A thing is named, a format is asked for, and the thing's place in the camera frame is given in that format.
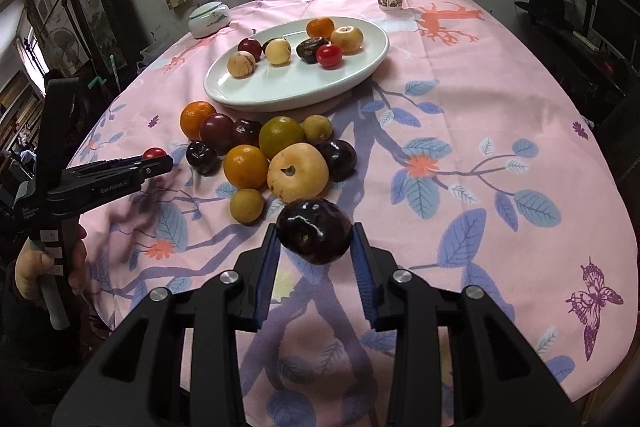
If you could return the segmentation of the person's left hand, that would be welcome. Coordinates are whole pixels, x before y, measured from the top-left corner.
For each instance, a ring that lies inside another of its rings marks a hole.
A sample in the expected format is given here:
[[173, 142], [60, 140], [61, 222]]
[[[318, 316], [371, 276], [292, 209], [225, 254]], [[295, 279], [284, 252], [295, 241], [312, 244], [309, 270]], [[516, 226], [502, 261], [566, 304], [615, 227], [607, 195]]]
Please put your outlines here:
[[[81, 295], [87, 287], [87, 249], [84, 243], [86, 236], [86, 230], [78, 225], [77, 241], [72, 254], [72, 271], [68, 277], [68, 283], [75, 295]], [[53, 263], [54, 258], [51, 255], [30, 245], [29, 241], [23, 245], [15, 262], [14, 280], [17, 290], [25, 299], [39, 298], [38, 277], [48, 273]]]

